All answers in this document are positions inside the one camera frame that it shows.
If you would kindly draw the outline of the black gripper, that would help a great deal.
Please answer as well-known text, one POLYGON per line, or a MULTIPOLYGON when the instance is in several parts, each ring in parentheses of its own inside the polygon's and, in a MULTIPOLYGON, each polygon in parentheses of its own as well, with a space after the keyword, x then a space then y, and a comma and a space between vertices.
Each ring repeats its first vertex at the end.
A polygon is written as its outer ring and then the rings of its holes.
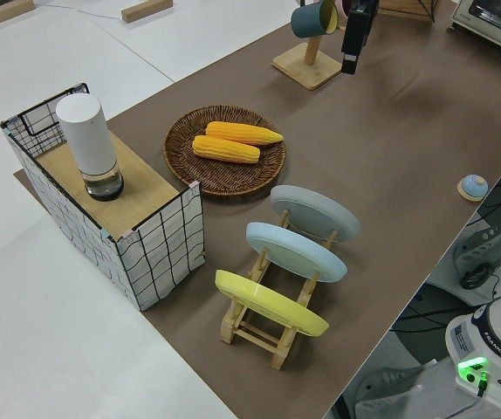
POLYGON ((346 29, 342 43, 343 61, 341 72, 356 73, 362 48, 367 43, 374 18, 379 9, 379 0, 343 1, 347 16, 346 29))

